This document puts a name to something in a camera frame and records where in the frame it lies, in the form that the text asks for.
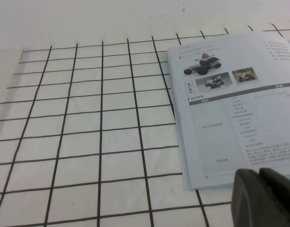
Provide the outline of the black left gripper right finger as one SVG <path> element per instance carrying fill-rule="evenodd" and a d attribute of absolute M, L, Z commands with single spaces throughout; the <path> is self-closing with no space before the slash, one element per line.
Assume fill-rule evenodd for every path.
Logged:
<path fill-rule="evenodd" d="M 267 222 L 272 227 L 290 227 L 290 179 L 271 168 L 261 168 L 259 175 L 270 195 Z"/>

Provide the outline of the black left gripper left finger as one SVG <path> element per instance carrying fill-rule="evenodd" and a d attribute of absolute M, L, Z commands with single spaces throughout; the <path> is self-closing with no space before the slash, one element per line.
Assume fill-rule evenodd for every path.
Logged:
<path fill-rule="evenodd" d="M 269 186 L 256 171 L 235 173 L 231 213 L 235 227 L 283 227 L 282 207 Z"/>

